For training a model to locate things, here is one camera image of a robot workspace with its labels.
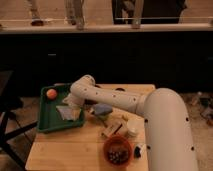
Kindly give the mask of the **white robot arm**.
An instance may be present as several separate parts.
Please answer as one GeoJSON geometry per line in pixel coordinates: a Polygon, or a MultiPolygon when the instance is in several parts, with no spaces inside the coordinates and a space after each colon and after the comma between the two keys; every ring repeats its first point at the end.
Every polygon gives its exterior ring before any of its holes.
{"type": "Polygon", "coordinates": [[[64,101],[74,110],[85,100],[144,118],[149,171],[199,171],[188,111],[175,91],[158,88],[143,94],[98,88],[91,75],[84,75],[71,84],[64,101]]]}

